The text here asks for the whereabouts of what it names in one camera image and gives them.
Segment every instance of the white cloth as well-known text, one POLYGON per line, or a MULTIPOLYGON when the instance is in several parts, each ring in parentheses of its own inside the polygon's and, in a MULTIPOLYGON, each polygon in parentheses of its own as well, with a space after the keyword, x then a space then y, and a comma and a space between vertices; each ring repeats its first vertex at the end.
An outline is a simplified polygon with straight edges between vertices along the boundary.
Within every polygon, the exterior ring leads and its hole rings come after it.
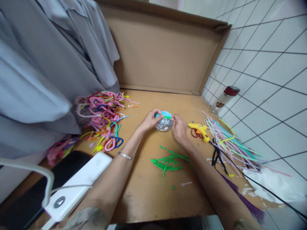
MULTIPOLYGON (((268 168, 262 168, 260 173, 251 172, 249 170, 243 169, 243 173, 261 184, 262 186, 269 189, 271 192, 275 193, 281 199, 286 202, 294 202, 294 201, 305 201, 305 195, 297 193, 291 188, 286 181, 280 176, 279 173, 273 172, 268 168)), ((247 177, 245 177, 250 185, 256 189, 254 193, 268 201, 282 204, 283 202, 274 197, 267 190, 263 189, 261 186, 257 185, 247 177)))

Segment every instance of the white power bank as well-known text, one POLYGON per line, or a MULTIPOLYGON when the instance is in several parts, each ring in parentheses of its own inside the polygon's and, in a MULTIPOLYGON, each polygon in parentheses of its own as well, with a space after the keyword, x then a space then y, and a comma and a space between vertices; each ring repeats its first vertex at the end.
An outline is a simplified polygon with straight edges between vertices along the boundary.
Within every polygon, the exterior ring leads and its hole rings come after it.
MULTIPOLYGON (((92 185, 100 174, 111 163, 112 158, 103 152, 98 152, 88 163, 86 163, 63 187, 72 185, 92 185)), ((60 222, 64 220, 86 196, 90 187, 73 187, 58 190, 50 198, 45 207, 51 218, 60 222)))

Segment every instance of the hand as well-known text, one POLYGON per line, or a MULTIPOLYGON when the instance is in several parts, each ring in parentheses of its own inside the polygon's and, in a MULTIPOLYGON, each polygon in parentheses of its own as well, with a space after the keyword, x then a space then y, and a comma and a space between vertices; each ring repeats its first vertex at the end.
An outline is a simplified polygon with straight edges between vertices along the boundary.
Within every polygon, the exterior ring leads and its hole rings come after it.
POLYGON ((188 126, 182 119, 182 116, 179 114, 173 115, 172 122, 173 122, 173 127, 172 127, 173 136, 179 144, 183 144, 184 141, 188 140, 186 136, 186 130, 188 126))
POLYGON ((150 130, 152 127, 155 126, 155 124, 159 121, 161 121, 164 118, 164 115, 161 114, 161 110, 155 108, 151 110, 144 118, 144 120, 140 124, 140 128, 147 132, 150 130))

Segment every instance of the yellow glue gun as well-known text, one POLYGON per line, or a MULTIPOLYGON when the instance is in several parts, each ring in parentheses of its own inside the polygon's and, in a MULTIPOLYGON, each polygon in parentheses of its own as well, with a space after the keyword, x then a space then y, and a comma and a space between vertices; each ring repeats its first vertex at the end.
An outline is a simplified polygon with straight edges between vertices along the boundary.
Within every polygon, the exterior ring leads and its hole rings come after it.
POLYGON ((195 129, 198 129, 202 136, 203 136, 203 142, 207 143, 210 141, 210 138, 208 137, 207 133, 206 133, 206 129, 207 129, 207 126, 205 125, 201 125, 201 124, 195 124, 195 123, 189 123, 187 124, 190 128, 195 128, 195 129))

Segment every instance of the purple tassel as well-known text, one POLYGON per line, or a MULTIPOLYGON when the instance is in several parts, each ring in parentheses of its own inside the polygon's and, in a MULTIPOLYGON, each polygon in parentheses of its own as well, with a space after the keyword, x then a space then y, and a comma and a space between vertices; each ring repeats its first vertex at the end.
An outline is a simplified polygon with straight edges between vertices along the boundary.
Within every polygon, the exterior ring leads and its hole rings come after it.
POLYGON ((264 224, 264 212, 262 210, 260 210, 259 208, 257 208, 256 206, 254 206, 251 202, 249 202, 243 195, 241 195, 241 193, 239 193, 239 188, 234 183, 232 183, 230 180, 228 180, 219 171, 218 171, 218 173, 224 178, 224 180, 233 189, 233 191, 240 197, 242 202, 246 205, 246 207, 249 209, 250 213, 258 221, 258 223, 260 225, 264 224))

